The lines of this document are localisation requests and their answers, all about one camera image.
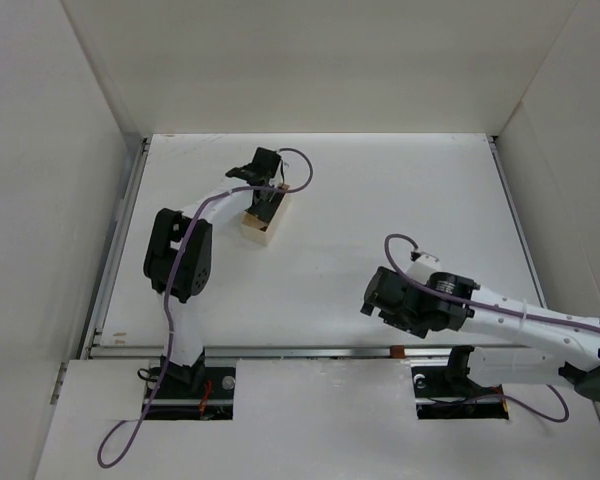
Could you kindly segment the light wooden box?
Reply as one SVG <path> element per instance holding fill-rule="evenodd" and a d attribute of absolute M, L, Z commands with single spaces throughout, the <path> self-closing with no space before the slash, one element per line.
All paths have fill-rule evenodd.
<path fill-rule="evenodd" d="M 252 204 L 245 210 L 241 220 L 241 233 L 247 239 L 267 246 L 281 223 L 290 203 L 290 186 L 280 183 L 273 191 L 256 191 Z"/>

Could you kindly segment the reddish brown wood block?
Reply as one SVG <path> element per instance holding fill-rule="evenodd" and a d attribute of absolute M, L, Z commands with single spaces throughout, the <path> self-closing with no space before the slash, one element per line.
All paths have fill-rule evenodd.
<path fill-rule="evenodd" d="M 405 347 L 403 345 L 393 345 L 389 349 L 389 355 L 392 359 L 405 359 Z"/>

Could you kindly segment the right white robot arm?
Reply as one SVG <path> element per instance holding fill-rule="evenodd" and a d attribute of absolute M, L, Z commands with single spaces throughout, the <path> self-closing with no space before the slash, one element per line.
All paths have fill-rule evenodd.
<path fill-rule="evenodd" d="M 453 348 L 448 382 L 490 388 L 545 384 L 600 403 L 600 317 L 578 317 L 506 298 L 476 281 L 432 271 L 424 282 L 385 267 L 366 287 L 361 311 L 419 338 L 450 330 L 510 342 Z"/>

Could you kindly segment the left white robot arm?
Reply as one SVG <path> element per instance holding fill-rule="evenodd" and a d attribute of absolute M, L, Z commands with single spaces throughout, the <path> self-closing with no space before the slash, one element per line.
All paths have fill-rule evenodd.
<path fill-rule="evenodd" d="M 161 357 L 162 387 L 194 393 L 204 381 L 202 334 L 182 307 L 210 279 L 214 228 L 240 213 L 271 214 L 283 199 L 283 181 L 280 153 L 258 147 L 249 163 L 226 172 L 220 185 L 195 204 L 156 214 L 143 274 L 163 296 L 167 343 Z"/>

